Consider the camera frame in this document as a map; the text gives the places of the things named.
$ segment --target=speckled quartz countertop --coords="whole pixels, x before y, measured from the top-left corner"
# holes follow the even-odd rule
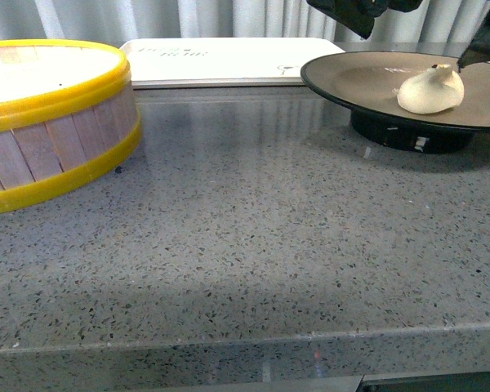
[[[490,136],[387,149],[306,87],[137,100],[121,172],[0,215],[0,390],[490,370]]]

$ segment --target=white curtain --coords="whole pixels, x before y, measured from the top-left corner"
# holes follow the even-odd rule
[[[469,42],[490,0],[423,0],[387,11],[373,42]],[[136,38],[361,38],[305,0],[0,0],[0,40],[72,38],[121,44]]]

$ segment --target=yellow rim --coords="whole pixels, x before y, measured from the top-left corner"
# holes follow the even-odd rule
[[[0,191],[0,214],[49,200],[79,188],[124,161],[141,138],[140,116],[132,131],[102,155],[59,175]]]
[[[0,47],[83,47],[107,51],[118,63],[107,73],[61,90],[0,103],[0,131],[26,127],[78,112],[120,92],[131,82],[131,70],[124,53],[103,43],[66,39],[22,39],[0,41]]]

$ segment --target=steamer basket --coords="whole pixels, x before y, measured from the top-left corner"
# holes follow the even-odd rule
[[[70,40],[0,41],[0,213],[102,176],[140,136],[120,50]]]

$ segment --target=black stand base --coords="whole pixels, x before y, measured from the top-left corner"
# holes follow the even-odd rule
[[[428,130],[428,125],[418,127],[395,125],[367,114],[352,111],[350,124],[362,136],[380,145],[423,154],[454,153],[466,147],[473,133]]]

